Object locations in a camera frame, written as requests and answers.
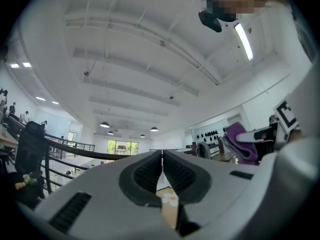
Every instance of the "ceiling beam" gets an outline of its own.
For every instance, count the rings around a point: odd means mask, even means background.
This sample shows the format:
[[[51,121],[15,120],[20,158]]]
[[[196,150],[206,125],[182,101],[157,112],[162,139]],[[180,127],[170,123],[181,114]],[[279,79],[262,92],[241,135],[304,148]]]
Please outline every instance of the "ceiling beam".
[[[111,65],[115,65],[115,66],[119,66],[125,69],[129,69],[129,70],[133,70],[135,72],[144,74],[146,76],[149,76],[151,78],[157,79],[159,81],[162,81],[166,84],[172,85],[176,88],[179,87],[180,83],[178,80],[172,79],[169,76],[166,76],[164,74],[162,74],[159,71],[156,71],[152,68],[149,68],[148,70],[146,70],[144,67],[132,63],[132,62],[128,62],[125,61],[123,59],[117,59],[117,58],[107,58],[105,61],[102,60],[99,52],[94,52],[94,51],[87,51],[87,57],[86,54],[84,53],[83,50],[81,49],[75,49],[74,54],[73,54],[74,58],[78,58],[78,59],[88,59],[88,60],[94,60],[94,61],[98,61],[101,63],[107,63],[107,64],[111,64]],[[188,85],[184,85],[183,87],[181,87],[181,90],[197,97],[198,96],[198,91],[193,89],[192,87],[188,86]]]
[[[101,116],[107,116],[107,117],[113,117],[113,118],[121,118],[121,119],[125,119],[125,120],[128,120],[128,121],[137,121],[137,122],[150,123],[150,124],[159,124],[160,123],[157,120],[149,120],[149,119],[145,119],[145,118],[141,118],[141,117],[137,117],[137,116],[126,116],[126,115],[121,115],[121,114],[118,114],[118,113],[102,111],[102,110],[99,110],[99,109],[94,109],[93,113],[97,114],[97,115],[101,115]]]
[[[134,111],[157,115],[157,116],[162,116],[162,117],[167,117],[169,115],[168,113],[162,112],[162,111],[155,111],[152,109],[139,107],[139,106],[136,106],[133,104],[118,102],[118,101],[114,101],[114,100],[105,100],[105,99],[96,98],[96,97],[90,97],[89,102],[107,105],[109,107],[116,107],[116,108],[121,108],[121,109],[126,109],[126,110],[134,110]]]
[[[219,71],[209,63],[195,47],[191,46],[187,41],[176,34],[167,29],[163,29],[148,20],[143,21],[143,27],[141,27],[141,25],[136,26],[135,23],[139,19],[134,15],[113,12],[108,20],[106,13],[101,10],[91,11],[89,18],[90,21],[87,23],[87,28],[103,29],[106,22],[108,22],[109,30],[133,35],[164,47],[169,52],[190,64],[194,70],[197,70],[199,67],[205,68],[207,72],[211,74],[210,81],[213,81],[213,84],[219,85],[222,80]],[[85,23],[84,20],[83,9],[69,11],[65,15],[65,25],[67,28],[82,28]]]
[[[96,114],[94,113],[94,118],[96,120],[96,122],[100,125],[101,122],[104,122],[107,120],[110,128],[102,128],[102,127],[98,127],[100,128],[101,131],[112,131],[112,130],[118,130],[118,129],[122,129],[122,130],[129,130],[129,131],[150,131],[151,129],[151,125],[149,123],[140,123],[137,121],[129,121],[126,119],[121,119],[121,118],[117,118],[117,117],[108,117],[108,119],[106,119],[107,115],[101,115],[101,114]]]
[[[98,122],[98,127],[100,127],[99,124],[101,123],[102,119],[100,119],[100,118],[95,118],[95,119]],[[145,128],[141,128],[139,125],[127,125],[127,124],[123,124],[123,123],[113,124],[112,122],[109,123],[109,125],[110,125],[110,128],[100,127],[98,132],[99,133],[105,132],[105,134],[106,134],[105,136],[110,136],[110,135],[107,135],[108,131],[117,131],[117,130],[127,130],[127,131],[130,131],[133,133],[140,132],[139,134],[146,134],[146,133],[150,132],[150,125],[146,126]]]
[[[132,94],[132,95],[136,95],[136,96],[140,96],[143,98],[147,98],[150,100],[154,100],[157,102],[161,102],[161,103],[165,103],[165,104],[169,104],[175,107],[179,107],[180,103],[178,101],[174,101],[174,100],[166,100],[165,98],[140,90],[140,89],[134,89],[122,84],[118,84],[118,83],[108,83],[106,81],[103,80],[99,80],[99,79],[89,79],[88,77],[84,77],[83,78],[83,83],[84,84],[89,84],[89,85],[94,85],[94,86],[99,86],[99,87],[103,87],[103,88],[109,88],[109,89],[113,89],[113,90],[117,90],[123,93],[127,93],[127,94]]]

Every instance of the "white ceiling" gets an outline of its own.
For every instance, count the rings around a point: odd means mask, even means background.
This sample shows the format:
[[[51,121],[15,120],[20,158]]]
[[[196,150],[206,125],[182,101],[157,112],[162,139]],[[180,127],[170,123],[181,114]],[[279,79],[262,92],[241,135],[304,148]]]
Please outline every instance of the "white ceiling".
[[[277,27],[270,9],[221,22],[216,33],[199,20],[202,0],[35,0],[11,42],[33,68],[15,69],[31,97],[58,101],[85,125],[159,132],[173,115],[205,108],[210,94],[274,54]],[[254,59],[248,61],[234,25],[242,23]]]

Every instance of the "desk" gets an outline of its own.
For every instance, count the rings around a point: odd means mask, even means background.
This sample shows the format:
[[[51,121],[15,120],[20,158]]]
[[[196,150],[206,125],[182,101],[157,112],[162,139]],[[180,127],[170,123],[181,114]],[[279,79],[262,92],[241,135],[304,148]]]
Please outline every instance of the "desk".
[[[223,154],[217,154],[213,156],[211,159],[220,162],[229,162],[234,156],[234,153],[228,152]]]
[[[5,131],[3,134],[4,127],[0,125],[0,145],[3,145],[8,148],[17,149],[18,148],[18,141],[15,140],[14,137],[10,135],[10,133]]]

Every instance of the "office chair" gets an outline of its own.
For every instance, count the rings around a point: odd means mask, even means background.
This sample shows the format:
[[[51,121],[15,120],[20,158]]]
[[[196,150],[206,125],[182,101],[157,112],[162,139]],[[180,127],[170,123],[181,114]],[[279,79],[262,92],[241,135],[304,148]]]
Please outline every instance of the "office chair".
[[[38,197],[45,198],[41,162],[48,150],[49,145],[45,142],[43,127],[33,121],[28,122],[20,133],[14,165],[16,172],[8,173],[7,179],[15,199],[32,209],[37,205]],[[16,190],[15,184],[24,182],[23,175],[26,174],[36,179],[37,184],[27,184],[24,188]]]

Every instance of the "ceiling light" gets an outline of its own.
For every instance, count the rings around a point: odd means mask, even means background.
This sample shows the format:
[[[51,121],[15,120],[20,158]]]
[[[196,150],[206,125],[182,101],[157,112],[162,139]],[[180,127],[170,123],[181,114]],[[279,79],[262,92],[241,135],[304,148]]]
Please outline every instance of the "ceiling light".
[[[109,127],[110,127],[107,122],[102,122],[102,123],[100,124],[100,126],[101,126],[101,127],[104,127],[104,128],[109,128]]]
[[[16,69],[16,68],[19,68],[19,65],[17,63],[15,63],[15,64],[11,64],[10,67],[13,69]]]
[[[241,39],[241,42],[244,46],[248,60],[251,61],[254,58],[254,55],[252,53],[251,46],[250,46],[250,43],[249,43],[249,40],[248,40],[248,37],[246,35],[244,28],[242,27],[241,23],[238,23],[234,26],[234,29],[236,30],[236,32],[238,33],[238,35]]]
[[[40,100],[40,101],[46,101],[44,98],[40,98],[40,97],[36,97],[38,100]]]
[[[29,62],[22,63],[25,68],[31,68],[31,64]]]

